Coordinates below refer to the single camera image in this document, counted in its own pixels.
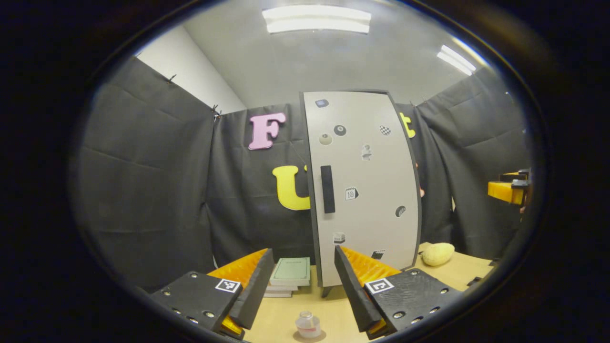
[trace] fluorescent light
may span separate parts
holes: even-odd
[[[439,53],[436,55],[436,57],[442,59],[443,61],[449,63],[450,65],[456,67],[459,71],[463,72],[464,74],[470,76],[472,75],[472,72],[470,71],[470,69],[468,69],[465,65],[461,64],[460,62],[458,62],[456,59],[454,59],[453,57],[449,56],[448,54],[445,54],[442,51],[439,51]]]
[[[264,10],[269,33],[297,30],[341,30],[367,34],[371,14],[325,5],[295,5]]]
[[[465,58],[463,58],[457,52],[451,50],[447,45],[441,46],[440,50],[442,52],[444,52],[445,54],[448,54],[449,56],[451,56],[454,59],[456,59],[459,63],[461,63],[463,66],[465,66],[466,68],[470,69],[471,71],[475,71],[476,70],[475,66],[472,65],[472,63],[468,62]]]
[[[469,55],[471,55],[480,65],[487,65],[487,62],[481,57],[481,55],[477,54],[476,51],[472,50],[468,45],[457,38],[451,39],[453,43],[457,44],[460,48],[466,51]]]

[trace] pink letter f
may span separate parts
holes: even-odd
[[[271,134],[273,138],[278,136],[279,125],[278,122],[283,123],[286,121],[286,115],[283,113],[257,115],[250,118],[252,121],[252,143],[248,145],[250,150],[267,149],[271,148],[273,142],[267,138],[267,134]]]

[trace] stack of books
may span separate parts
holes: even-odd
[[[281,258],[271,274],[265,297],[290,298],[293,291],[297,291],[300,286],[309,286],[310,282],[308,257]]]

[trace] table surface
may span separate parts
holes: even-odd
[[[419,251],[430,243],[422,243]],[[436,267],[426,265],[420,255],[415,268],[419,268],[459,291],[468,288],[468,283],[476,276],[482,278],[492,269],[490,260],[480,259],[460,253],[453,253],[451,259]],[[366,333],[358,332],[350,302],[342,286],[332,288],[326,298],[322,298],[322,288],[317,286],[315,266],[311,267],[311,286],[299,287],[292,292],[292,298],[263,298],[252,325],[246,330],[244,340],[262,342],[306,342],[296,333],[295,320],[301,311],[310,311],[320,318],[320,325],[326,337],[320,342],[369,342]]]

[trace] black handle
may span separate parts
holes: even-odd
[[[324,213],[335,213],[335,195],[332,188],[332,170],[330,165],[320,167],[322,173],[322,198],[324,199]]]

